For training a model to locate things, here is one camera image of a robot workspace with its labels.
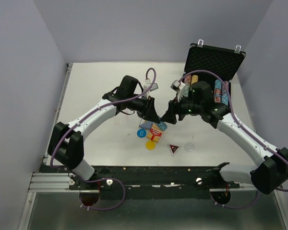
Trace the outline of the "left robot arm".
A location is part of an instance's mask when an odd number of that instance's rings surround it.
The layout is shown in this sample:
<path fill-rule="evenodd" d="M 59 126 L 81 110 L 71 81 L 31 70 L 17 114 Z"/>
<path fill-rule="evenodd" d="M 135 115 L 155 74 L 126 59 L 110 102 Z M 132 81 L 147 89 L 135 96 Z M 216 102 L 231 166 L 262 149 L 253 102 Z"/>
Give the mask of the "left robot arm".
<path fill-rule="evenodd" d="M 120 85 L 104 94 L 90 111 L 67 124 L 58 122 L 54 126 L 47 153 L 51 160 L 80 176 L 84 188 L 92 189 L 97 183 L 95 169 L 84 159 L 84 141 L 95 129 L 125 109 L 136 111 L 146 121 L 160 122 L 154 98 L 134 93 L 138 83 L 136 78 L 124 76 Z"/>

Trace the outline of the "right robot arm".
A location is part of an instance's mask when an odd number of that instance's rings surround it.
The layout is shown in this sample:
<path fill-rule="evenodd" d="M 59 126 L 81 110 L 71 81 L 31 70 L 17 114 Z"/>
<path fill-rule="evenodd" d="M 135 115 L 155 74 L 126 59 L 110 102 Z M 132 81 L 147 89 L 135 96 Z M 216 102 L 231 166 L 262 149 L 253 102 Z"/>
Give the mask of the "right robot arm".
<path fill-rule="evenodd" d="M 186 115 L 199 115 L 203 121 L 231 138 L 254 162 L 250 165 L 221 164 L 212 174 L 211 182 L 221 188 L 228 182 L 252 184 L 263 194 L 270 194 L 288 180 L 288 149 L 279 149 L 268 143 L 245 126 L 223 103 L 215 103 L 212 89 L 207 82 L 191 85 L 191 98 L 184 97 L 187 89 L 181 81 L 174 81 L 171 88 L 175 99 L 169 101 L 168 110 L 161 120 L 175 124 Z"/>

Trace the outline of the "blue poker chip stack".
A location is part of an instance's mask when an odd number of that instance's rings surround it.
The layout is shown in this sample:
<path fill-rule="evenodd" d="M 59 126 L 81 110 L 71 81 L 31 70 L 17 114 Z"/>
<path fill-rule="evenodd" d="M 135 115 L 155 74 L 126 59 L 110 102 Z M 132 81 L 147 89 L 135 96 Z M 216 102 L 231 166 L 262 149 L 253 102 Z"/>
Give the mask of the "blue poker chip stack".
<path fill-rule="evenodd" d="M 165 123 L 165 122 L 160 122 L 160 123 L 157 123 L 157 127 L 163 132 L 163 131 L 165 131 L 167 128 L 168 128 L 168 126 L 167 126 L 167 124 Z"/>

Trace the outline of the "blue playing card deck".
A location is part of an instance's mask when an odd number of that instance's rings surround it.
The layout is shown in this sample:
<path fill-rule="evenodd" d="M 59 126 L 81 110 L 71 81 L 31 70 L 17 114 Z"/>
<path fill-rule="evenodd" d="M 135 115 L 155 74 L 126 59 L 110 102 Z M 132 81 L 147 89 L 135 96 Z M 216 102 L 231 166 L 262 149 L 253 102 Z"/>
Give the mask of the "blue playing card deck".
<path fill-rule="evenodd" d="M 146 130 L 150 130 L 152 127 L 153 123 L 151 121 L 141 121 L 139 124 L 139 128 L 141 129 L 146 129 Z"/>

